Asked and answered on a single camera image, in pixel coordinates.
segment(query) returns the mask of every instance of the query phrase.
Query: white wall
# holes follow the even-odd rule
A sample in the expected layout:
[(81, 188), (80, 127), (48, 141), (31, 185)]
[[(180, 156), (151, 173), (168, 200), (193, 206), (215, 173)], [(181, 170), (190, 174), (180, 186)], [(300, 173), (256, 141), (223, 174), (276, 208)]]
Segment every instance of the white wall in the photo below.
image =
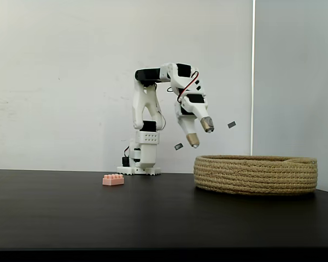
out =
[(328, 191), (328, 0), (256, 1), (253, 154), (317, 157)]
[(197, 125), (190, 148), (163, 84), (158, 166), (248, 154), (251, 16), (251, 0), (0, 0), (0, 169), (115, 171), (134, 133), (133, 73), (166, 62), (199, 67), (215, 132)]

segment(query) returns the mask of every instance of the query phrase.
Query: rope basket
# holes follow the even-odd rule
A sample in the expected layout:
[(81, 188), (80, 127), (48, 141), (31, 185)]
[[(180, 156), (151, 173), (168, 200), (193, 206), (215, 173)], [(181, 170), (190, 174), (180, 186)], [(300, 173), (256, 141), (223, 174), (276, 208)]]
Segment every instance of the rope basket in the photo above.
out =
[(200, 156), (197, 187), (243, 195), (299, 195), (317, 186), (317, 159), (271, 156)]

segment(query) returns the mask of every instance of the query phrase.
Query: pink lego brick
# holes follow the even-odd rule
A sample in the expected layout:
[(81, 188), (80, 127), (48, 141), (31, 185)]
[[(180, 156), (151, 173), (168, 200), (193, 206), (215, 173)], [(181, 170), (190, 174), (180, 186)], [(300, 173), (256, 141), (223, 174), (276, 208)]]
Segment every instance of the pink lego brick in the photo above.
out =
[(103, 185), (105, 186), (115, 186), (116, 184), (124, 184), (124, 178), (119, 174), (104, 175)]

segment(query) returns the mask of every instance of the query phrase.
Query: robotic arm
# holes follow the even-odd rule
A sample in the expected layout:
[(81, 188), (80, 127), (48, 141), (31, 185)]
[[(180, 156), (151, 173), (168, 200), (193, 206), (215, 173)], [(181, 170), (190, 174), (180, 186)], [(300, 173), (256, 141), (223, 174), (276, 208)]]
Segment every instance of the robotic arm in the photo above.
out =
[[(186, 64), (167, 63), (160, 68), (140, 69), (134, 76), (134, 97), (132, 105), (133, 126), (136, 138), (130, 140), (129, 156), (124, 156), (122, 166), (117, 172), (126, 175), (160, 174), (160, 168), (154, 168), (156, 145), (159, 144), (159, 130), (163, 129), (162, 114), (158, 103), (157, 83), (170, 82), (175, 101), (176, 117), (190, 145), (197, 148), (200, 144), (195, 131), (197, 118), (204, 131), (214, 130), (209, 117), (206, 94), (199, 79), (199, 70)], [(151, 121), (143, 120), (143, 110), (147, 107)]]

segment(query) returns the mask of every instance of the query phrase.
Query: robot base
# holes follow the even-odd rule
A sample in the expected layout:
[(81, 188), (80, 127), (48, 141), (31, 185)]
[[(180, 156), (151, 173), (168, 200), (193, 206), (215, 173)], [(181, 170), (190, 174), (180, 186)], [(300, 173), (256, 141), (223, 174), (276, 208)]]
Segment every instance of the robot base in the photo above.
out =
[(123, 175), (151, 175), (156, 176), (160, 175), (161, 169), (160, 168), (137, 168), (137, 167), (129, 167), (129, 166), (119, 166), (116, 168), (116, 172), (118, 174)]

